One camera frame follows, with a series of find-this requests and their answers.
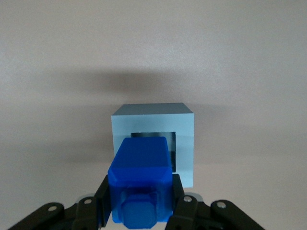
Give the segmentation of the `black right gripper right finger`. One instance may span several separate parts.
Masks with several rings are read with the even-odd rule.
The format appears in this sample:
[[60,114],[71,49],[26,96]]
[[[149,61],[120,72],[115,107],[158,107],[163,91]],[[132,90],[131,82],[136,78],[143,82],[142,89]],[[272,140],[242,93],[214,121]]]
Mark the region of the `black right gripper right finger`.
[[228,200],[206,205],[184,193],[179,174],[173,174],[173,215],[166,230],[262,230],[260,224]]

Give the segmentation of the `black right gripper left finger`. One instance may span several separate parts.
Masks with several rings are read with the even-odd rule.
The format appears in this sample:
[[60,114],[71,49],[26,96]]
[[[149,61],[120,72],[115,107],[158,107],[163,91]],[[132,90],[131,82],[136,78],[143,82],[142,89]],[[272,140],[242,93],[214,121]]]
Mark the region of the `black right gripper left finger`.
[[100,230],[111,214],[108,176],[93,196],[86,196],[69,208],[51,202],[39,207],[10,227],[11,230]]

